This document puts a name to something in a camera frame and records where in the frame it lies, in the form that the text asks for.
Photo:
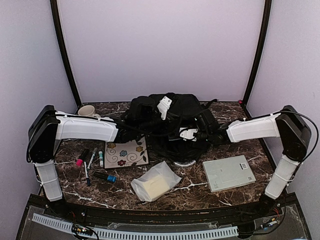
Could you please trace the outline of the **grey notebook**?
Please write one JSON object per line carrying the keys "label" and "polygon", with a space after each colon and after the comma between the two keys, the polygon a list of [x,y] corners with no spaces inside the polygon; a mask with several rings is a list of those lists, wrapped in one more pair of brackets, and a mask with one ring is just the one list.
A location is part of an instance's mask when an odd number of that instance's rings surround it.
{"label": "grey notebook", "polygon": [[202,165],[212,193],[256,182],[244,155],[204,161]]}

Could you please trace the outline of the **cream mug with plant print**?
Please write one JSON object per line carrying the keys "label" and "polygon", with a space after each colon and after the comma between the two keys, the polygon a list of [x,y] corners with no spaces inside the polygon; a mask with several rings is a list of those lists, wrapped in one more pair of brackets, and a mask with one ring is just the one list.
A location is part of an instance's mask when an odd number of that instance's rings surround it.
{"label": "cream mug with plant print", "polygon": [[96,108],[93,105],[84,105],[77,111],[77,114],[82,117],[101,117],[99,114],[96,113]]}

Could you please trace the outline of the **right black frame post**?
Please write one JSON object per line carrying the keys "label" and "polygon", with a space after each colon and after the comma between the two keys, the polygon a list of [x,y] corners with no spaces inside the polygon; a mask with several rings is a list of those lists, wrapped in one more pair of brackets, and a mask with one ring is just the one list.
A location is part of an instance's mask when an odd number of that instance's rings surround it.
{"label": "right black frame post", "polygon": [[265,0],[256,51],[255,51],[250,75],[248,78],[247,86],[244,92],[244,96],[242,98],[242,105],[245,107],[249,103],[250,96],[253,91],[255,80],[258,74],[258,70],[259,70],[259,66],[260,66],[260,62],[261,62],[261,58],[264,50],[264,45],[266,41],[268,26],[269,26],[271,8],[272,8],[272,0]]}

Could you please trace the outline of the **black marker with blue cap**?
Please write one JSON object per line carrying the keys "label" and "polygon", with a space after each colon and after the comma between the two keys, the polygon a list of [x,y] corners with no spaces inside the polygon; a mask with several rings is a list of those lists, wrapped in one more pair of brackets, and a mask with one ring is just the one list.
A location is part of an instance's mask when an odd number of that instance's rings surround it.
{"label": "black marker with blue cap", "polygon": [[93,176],[96,177],[96,178],[99,178],[101,180],[105,180],[105,181],[111,182],[111,183],[115,183],[116,180],[117,180],[117,178],[115,176],[109,175],[109,174],[106,174],[106,173],[102,173],[102,172],[94,172]]}

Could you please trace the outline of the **white glue stick green cap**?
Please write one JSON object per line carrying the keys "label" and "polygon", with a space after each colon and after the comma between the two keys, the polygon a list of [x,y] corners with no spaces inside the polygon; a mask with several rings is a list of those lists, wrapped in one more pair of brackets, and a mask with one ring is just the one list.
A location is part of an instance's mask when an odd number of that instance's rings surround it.
{"label": "white glue stick green cap", "polygon": [[101,168],[103,168],[104,167],[104,153],[103,153],[103,151],[98,152],[98,159],[99,159],[99,166]]}

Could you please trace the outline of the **square floral ceramic plate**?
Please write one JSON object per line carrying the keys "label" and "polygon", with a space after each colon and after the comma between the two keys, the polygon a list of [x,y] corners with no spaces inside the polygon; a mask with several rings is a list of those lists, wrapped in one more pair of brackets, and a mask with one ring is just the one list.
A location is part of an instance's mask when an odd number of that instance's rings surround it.
{"label": "square floral ceramic plate", "polygon": [[148,164],[149,154],[145,137],[139,141],[132,140],[126,143],[105,143],[105,169],[132,168]]}

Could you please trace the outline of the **black front table rail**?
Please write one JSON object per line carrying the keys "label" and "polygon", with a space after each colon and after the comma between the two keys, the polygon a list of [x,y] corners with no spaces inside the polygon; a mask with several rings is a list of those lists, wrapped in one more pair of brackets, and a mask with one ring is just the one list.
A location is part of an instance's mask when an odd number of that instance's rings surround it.
{"label": "black front table rail", "polygon": [[175,187],[154,202],[142,202],[129,186],[93,184],[63,186],[61,203],[50,203],[43,195],[31,194],[25,210],[39,208],[42,213],[62,216],[80,223],[184,224],[218,222],[246,224],[262,216],[272,216],[296,195],[281,195],[267,206],[260,185],[244,186],[211,193],[206,183]]}

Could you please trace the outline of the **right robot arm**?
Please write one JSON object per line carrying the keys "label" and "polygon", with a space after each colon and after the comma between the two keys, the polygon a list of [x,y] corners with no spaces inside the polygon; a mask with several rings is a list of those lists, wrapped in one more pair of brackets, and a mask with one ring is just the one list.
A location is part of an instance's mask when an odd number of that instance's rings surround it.
{"label": "right robot arm", "polygon": [[281,158],[264,190],[266,198],[255,205],[255,213],[260,217],[266,217],[275,208],[273,200],[281,195],[288,183],[294,179],[299,167],[314,151],[313,148],[309,148],[312,131],[307,123],[311,121],[291,105],[286,105],[274,113],[225,122],[213,132],[206,132],[199,126],[180,127],[177,136],[189,142],[204,140],[211,145],[279,138],[283,147]]}

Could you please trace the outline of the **black marker with pink cap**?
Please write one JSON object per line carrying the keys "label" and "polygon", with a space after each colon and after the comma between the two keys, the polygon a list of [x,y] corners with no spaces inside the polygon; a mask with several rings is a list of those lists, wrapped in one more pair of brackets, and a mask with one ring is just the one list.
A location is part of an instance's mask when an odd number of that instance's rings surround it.
{"label": "black marker with pink cap", "polygon": [[89,153],[89,149],[85,148],[76,161],[77,166],[81,166]]}

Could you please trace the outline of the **black frame post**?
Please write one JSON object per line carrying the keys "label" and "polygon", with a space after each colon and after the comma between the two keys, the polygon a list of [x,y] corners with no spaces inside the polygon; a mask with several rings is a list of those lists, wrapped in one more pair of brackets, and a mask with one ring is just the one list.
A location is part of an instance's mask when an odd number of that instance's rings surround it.
{"label": "black frame post", "polygon": [[244,96],[242,98],[242,105],[245,107],[249,103],[250,96],[253,91],[255,80],[258,74],[258,70],[259,70],[259,66],[260,66],[260,62],[261,62],[261,58],[264,50],[264,45],[266,41],[268,26],[269,26],[271,8],[272,8],[272,0],[265,0],[256,51],[255,51],[250,75],[248,78],[247,86],[244,92]]}
{"label": "black frame post", "polygon": [[64,66],[64,70],[66,73],[68,85],[70,87],[74,102],[77,107],[80,107],[82,105],[82,101],[80,98],[80,94],[78,91],[78,88],[76,86],[76,81],[72,72],[69,56],[67,53],[67,47],[65,43],[65,38],[63,34],[63,28],[62,28],[62,23],[61,23],[61,18],[60,18],[60,13],[59,13],[59,5],[57,0],[50,0],[50,8],[51,8],[51,15],[53,19],[53,25],[54,25],[54,30],[56,34],[56,39],[60,51],[60,56],[62,59],[62,63]]}

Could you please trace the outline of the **grey white marker pen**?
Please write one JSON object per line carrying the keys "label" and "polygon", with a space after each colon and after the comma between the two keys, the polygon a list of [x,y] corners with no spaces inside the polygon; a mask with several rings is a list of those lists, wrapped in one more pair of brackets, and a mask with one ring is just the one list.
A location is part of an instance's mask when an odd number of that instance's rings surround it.
{"label": "grey white marker pen", "polygon": [[92,155],[91,155],[91,158],[90,158],[90,160],[89,160],[89,163],[88,163],[88,165],[87,165],[87,169],[88,169],[88,170],[91,168],[91,165],[92,165],[92,163],[93,163],[93,161],[94,161],[94,159],[95,159],[95,156],[96,156],[97,151],[98,151],[98,148],[97,148],[97,147],[94,148],[94,150],[93,150],[93,152],[92,152]]}

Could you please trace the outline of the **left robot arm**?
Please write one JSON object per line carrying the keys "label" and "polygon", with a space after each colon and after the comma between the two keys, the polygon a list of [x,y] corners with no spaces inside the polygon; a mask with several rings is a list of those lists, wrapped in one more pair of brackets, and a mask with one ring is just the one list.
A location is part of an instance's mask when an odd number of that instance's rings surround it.
{"label": "left robot arm", "polygon": [[141,136],[166,137],[156,133],[168,114],[152,112],[145,119],[133,122],[110,117],[80,116],[55,110],[46,105],[28,130],[26,161],[32,163],[44,189],[51,210],[60,218],[67,218],[70,206],[64,198],[54,164],[56,142],[66,139],[127,143]]}

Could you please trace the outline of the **black student backpack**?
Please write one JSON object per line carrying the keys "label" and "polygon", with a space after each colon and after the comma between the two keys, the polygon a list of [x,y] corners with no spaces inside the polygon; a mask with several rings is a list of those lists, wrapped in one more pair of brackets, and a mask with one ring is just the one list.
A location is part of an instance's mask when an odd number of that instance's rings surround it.
{"label": "black student backpack", "polygon": [[121,116],[125,121],[133,122],[142,119],[144,111],[159,111],[157,105],[160,100],[167,96],[172,100],[168,112],[175,114],[174,130],[157,128],[156,134],[168,133],[167,136],[155,137],[147,136],[147,144],[151,150],[159,156],[162,156],[171,162],[187,163],[198,161],[209,148],[210,143],[205,140],[200,141],[169,141],[169,135],[181,127],[197,127],[195,117],[202,111],[209,109],[212,102],[202,104],[193,94],[151,94],[149,96],[139,96],[134,98],[129,109]]}

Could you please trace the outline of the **blue white pen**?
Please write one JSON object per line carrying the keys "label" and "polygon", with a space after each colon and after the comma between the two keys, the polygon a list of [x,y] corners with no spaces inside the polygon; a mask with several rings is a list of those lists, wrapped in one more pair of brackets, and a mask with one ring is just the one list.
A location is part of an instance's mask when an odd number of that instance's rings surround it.
{"label": "blue white pen", "polygon": [[89,177],[89,173],[88,173],[87,163],[85,161],[83,162],[83,166],[84,166],[86,184],[87,184],[88,187],[90,187],[91,186],[91,181],[90,181],[90,177]]}

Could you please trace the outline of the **left black frame post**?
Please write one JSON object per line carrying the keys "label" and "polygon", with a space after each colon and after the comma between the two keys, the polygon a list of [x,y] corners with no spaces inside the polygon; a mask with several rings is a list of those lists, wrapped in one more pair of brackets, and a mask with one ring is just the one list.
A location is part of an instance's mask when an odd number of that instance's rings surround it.
{"label": "left black frame post", "polygon": [[50,0],[50,8],[51,8],[51,15],[53,19],[53,25],[54,25],[54,30],[56,34],[56,39],[60,51],[60,56],[62,59],[62,63],[64,66],[64,70],[66,73],[68,85],[70,87],[74,102],[77,107],[80,107],[82,105],[82,101],[80,98],[80,94],[78,91],[78,88],[76,86],[76,81],[72,72],[69,56],[67,53],[67,47],[65,43],[65,38],[63,34],[63,28],[62,28],[62,23],[61,23],[61,18],[60,18],[60,13],[59,13],[59,5],[57,0]]}

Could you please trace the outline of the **white bag with yellow sponge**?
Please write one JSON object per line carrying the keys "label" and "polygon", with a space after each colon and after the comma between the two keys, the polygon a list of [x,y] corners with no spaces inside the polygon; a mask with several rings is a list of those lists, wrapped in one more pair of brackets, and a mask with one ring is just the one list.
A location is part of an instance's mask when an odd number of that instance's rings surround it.
{"label": "white bag with yellow sponge", "polygon": [[154,202],[174,188],[181,179],[162,161],[141,177],[133,179],[130,185],[141,202]]}

